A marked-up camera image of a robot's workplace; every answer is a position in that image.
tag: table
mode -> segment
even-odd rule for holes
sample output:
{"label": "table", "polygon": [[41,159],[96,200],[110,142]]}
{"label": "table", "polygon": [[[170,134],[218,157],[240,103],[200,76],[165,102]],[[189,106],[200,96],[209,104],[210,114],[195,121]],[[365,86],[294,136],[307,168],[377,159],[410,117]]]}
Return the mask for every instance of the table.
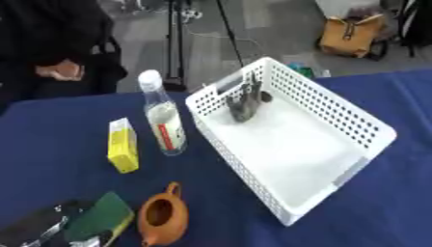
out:
{"label": "table", "polygon": [[[134,208],[183,185],[190,227],[173,246],[428,246],[432,242],[432,70],[328,78],[320,83],[392,125],[398,139],[337,193],[284,227],[193,127],[173,94],[187,151],[166,157],[141,94],[18,103],[0,119],[0,228],[42,206],[115,191]],[[120,175],[106,160],[108,122],[128,117],[141,169]],[[133,225],[118,246],[138,246]]]}

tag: basket handle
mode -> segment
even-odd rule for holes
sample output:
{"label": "basket handle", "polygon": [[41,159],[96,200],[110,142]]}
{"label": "basket handle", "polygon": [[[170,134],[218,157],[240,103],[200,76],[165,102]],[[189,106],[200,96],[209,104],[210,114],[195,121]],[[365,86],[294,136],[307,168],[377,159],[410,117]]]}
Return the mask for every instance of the basket handle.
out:
{"label": "basket handle", "polygon": [[216,93],[218,95],[222,95],[223,93],[242,83],[243,79],[243,72],[241,70],[224,77],[214,84],[216,87]]}

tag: green sponge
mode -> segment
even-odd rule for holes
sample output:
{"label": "green sponge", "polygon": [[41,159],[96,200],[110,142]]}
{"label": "green sponge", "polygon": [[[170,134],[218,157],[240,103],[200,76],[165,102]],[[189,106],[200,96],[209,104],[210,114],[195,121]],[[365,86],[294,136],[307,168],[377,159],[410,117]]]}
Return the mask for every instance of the green sponge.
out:
{"label": "green sponge", "polygon": [[92,236],[111,231],[109,246],[132,222],[132,209],[114,192],[105,194],[92,208],[70,223],[65,230],[65,241],[85,241]]}

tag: floor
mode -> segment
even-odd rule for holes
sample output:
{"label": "floor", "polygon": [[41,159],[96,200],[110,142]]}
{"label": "floor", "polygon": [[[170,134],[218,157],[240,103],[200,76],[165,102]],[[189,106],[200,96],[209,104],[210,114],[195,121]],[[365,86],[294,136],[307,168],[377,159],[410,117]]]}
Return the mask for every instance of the floor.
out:
{"label": "floor", "polygon": [[[139,91],[136,78],[146,69],[166,72],[168,20],[161,0],[143,0],[155,12],[120,14],[113,0],[102,6],[117,22],[115,36],[123,47],[123,64],[129,76],[118,87],[120,93]],[[332,76],[425,68],[432,62],[432,48],[409,58],[406,48],[393,45],[380,62],[341,58],[322,54],[314,42],[322,32],[324,16],[314,0],[222,0],[229,23],[240,41],[245,63],[270,56],[281,62],[304,62],[328,69]],[[186,25],[186,84],[194,92],[239,69],[216,0],[195,0],[194,7],[203,17]]]}

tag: person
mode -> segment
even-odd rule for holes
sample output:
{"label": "person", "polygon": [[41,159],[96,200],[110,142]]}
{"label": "person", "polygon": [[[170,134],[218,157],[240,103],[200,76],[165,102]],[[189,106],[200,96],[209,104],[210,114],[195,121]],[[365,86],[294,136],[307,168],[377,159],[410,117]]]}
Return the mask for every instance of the person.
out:
{"label": "person", "polygon": [[0,114],[22,99],[113,93],[120,57],[94,53],[112,27],[96,0],[0,0]]}

